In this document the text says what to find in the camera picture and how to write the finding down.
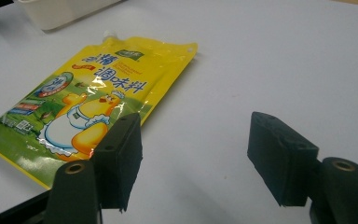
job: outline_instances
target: green label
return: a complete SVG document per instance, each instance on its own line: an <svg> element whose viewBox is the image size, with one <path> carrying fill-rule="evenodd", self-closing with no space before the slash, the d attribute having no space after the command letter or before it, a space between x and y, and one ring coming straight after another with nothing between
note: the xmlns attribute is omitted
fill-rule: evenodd
<svg viewBox="0 0 358 224"><path fill-rule="evenodd" d="M118 52L116 52L116 55L119 55L121 57L131 58L134 61L137 61L142 56L144 56L144 54L139 51L129 51L126 49L119 50Z"/></svg>

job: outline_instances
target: white container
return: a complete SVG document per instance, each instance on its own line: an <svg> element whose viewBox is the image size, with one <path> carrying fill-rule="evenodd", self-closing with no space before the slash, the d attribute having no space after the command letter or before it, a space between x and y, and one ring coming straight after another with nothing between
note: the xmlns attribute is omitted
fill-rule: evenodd
<svg viewBox="0 0 358 224"><path fill-rule="evenodd" d="M13 0L42 30L51 30L120 0Z"/></svg>

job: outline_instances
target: white table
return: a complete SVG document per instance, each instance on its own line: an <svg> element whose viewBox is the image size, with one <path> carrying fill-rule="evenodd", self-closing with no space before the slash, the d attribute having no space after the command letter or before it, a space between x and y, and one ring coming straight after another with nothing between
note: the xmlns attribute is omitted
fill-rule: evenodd
<svg viewBox="0 0 358 224"><path fill-rule="evenodd" d="M199 43L142 128L128 211L104 223L310 223L279 207L246 156L253 111L358 163L358 6L328 0L129 0L53 32L0 8L0 115L105 30ZM0 158L0 212L41 192Z"/></svg>

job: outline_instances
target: cartoon character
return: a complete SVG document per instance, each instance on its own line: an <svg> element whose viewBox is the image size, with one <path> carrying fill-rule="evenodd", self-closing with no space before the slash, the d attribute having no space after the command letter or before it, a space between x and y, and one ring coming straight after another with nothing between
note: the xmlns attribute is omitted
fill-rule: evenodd
<svg viewBox="0 0 358 224"><path fill-rule="evenodd" d="M108 131L109 116L124 94L110 94L86 103L87 95L68 94L65 107L40 131L38 141L63 161L89 159Z"/></svg>

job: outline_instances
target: seasoning packet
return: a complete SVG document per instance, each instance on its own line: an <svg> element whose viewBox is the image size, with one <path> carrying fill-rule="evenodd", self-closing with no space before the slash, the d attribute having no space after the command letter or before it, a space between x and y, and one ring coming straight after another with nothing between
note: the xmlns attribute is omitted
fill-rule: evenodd
<svg viewBox="0 0 358 224"><path fill-rule="evenodd" d="M0 117L0 156L51 188L57 169L89 159L117 119L139 113L143 124L197 47L114 35L86 46Z"/></svg>

